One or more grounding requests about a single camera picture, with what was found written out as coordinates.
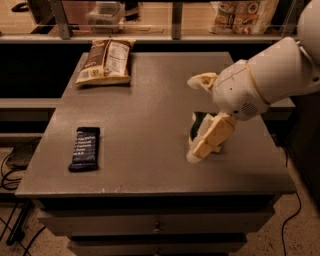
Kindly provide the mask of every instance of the drawer handle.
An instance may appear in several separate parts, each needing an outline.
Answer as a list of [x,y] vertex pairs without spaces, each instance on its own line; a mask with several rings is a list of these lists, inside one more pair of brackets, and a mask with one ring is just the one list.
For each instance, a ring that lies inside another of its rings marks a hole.
[[161,234],[163,232],[163,229],[162,228],[160,228],[160,223],[159,222],[156,222],[155,223],[155,228],[154,228],[154,230],[153,230],[153,233],[154,234]]

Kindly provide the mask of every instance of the table top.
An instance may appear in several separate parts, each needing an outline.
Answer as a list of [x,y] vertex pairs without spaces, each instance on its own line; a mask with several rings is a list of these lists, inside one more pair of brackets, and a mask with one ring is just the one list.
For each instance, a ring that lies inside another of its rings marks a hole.
[[[186,159],[194,111],[217,112],[187,80],[221,72],[228,53],[132,53],[130,86],[79,86],[79,61],[16,192],[19,197],[293,193],[294,184],[260,116],[238,122],[220,154]],[[68,166],[80,126],[101,129],[95,171]]]

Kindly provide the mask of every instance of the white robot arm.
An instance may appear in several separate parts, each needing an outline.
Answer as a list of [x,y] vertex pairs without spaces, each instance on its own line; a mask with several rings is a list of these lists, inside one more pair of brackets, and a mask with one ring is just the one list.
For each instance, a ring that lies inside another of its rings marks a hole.
[[237,120],[262,114],[270,104],[294,95],[320,91],[320,0],[312,0],[298,22],[298,39],[286,37],[249,60],[240,60],[219,75],[206,73],[188,80],[205,88],[220,113],[208,116],[190,145],[189,162],[217,152]]

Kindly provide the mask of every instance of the snack bag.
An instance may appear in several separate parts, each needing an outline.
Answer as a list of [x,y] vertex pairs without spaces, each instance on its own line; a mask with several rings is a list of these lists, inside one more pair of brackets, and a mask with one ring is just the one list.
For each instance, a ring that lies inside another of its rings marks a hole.
[[237,8],[237,2],[223,1],[218,3],[217,15],[214,21],[214,25],[211,27],[212,33],[232,33],[233,22],[235,19],[235,13]]
[[279,0],[220,1],[209,29],[216,34],[263,34],[271,23]]
[[264,34],[271,23],[279,0],[237,2],[233,32],[236,34]]
[[129,58],[134,41],[107,39],[93,40],[88,58],[81,69],[76,84],[129,83]]

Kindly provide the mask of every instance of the drawer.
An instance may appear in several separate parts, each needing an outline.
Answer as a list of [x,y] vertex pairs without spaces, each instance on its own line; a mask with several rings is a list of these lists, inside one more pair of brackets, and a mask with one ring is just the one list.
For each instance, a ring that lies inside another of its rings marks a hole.
[[251,213],[161,215],[56,211],[41,212],[38,219],[57,236],[248,233],[258,231],[273,214],[273,208]]
[[92,237],[70,241],[78,256],[205,255],[239,250],[246,243],[242,234],[161,235]]

